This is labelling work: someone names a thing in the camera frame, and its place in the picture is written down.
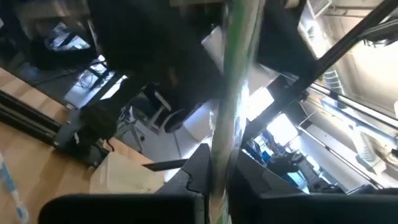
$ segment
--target desk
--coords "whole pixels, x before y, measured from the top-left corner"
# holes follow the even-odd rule
[[[1,68],[0,89],[60,123],[67,117],[62,105]],[[88,193],[93,169],[5,124],[0,123],[0,133],[0,152],[33,223],[49,200],[66,194]],[[152,162],[117,139],[110,142],[117,153],[132,161]],[[18,223],[15,209],[11,196],[0,187],[0,223]]]

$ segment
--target cable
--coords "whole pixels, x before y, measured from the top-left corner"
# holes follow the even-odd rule
[[[109,139],[106,140],[106,143],[110,146],[110,148],[112,149],[112,152],[114,152],[114,147],[112,146],[111,143],[109,143]]]

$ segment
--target black frame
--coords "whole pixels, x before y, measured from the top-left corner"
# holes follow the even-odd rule
[[[299,78],[287,91],[285,91],[283,95],[275,97],[275,101],[255,120],[247,125],[243,136],[243,144],[245,144],[249,139],[258,136],[264,127],[266,127],[267,124],[283,111],[286,106],[296,100],[297,97],[299,97],[301,93],[303,93],[319,76],[321,76],[327,69],[344,56],[347,51],[357,44],[361,40],[360,36],[363,32],[378,25],[397,7],[397,0],[384,0],[380,3],[378,7],[376,7],[317,61],[317,71],[310,76],[310,78]],[[65,148],[60,148],[60,143],[55,141],[55,138],[61,134],[61,130],[66,125],[70,124],[70,121],[68,124],[61,125],[52,118],[49,118],[3,91],[0,91],[0,121],[65,152]],[[82,160],[82,157],[76,156],[75,152],[68,154]],[[83,159],[83,162],[96,167],[101,164],[103,158],[104,157],[102,155],[90,161]],[[186,159],[181,159],[177,161],[146,164],[144,167],[154,171],[160,171],[182,167],[186,161]]]

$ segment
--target wooden surface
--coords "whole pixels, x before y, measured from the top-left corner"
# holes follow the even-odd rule
[[[0,89],[40,110],[58,122],[65,121],[65,108],[38,90],[0,68]],[[152,161],[116,139],[115,151],[140,164]],[[32,223],[49,200],[73,193],[88,193],[93,169],[64,156],[39,140],[0,123],[0,152],[15,180]],[[0,223],[18,223],[12,197],[0,187]]]

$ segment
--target wooden table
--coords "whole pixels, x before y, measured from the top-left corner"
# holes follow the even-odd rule
[[[0,68],[0,89],[63,123],[66,109]],[[140,164],[152,161],[116,139],[115,151]],[[71,157],[55,152],[53,147],[0,123],[0,152],[15,180],[30,219],[35,223],[42,206],[49,200],[73,193],[88,193],[93,169]],[[0,187],[0,223],[18,223],[12,197]]]

